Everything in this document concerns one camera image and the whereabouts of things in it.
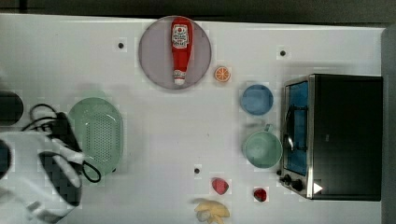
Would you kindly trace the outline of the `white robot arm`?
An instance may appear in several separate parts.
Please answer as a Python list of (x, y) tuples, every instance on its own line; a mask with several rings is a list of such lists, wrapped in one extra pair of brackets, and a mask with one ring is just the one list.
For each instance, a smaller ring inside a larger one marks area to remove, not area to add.
[(1, 188), (29, 219), (55, 224), (81, 203), (85, 155), (39, 132), (1, 134)]

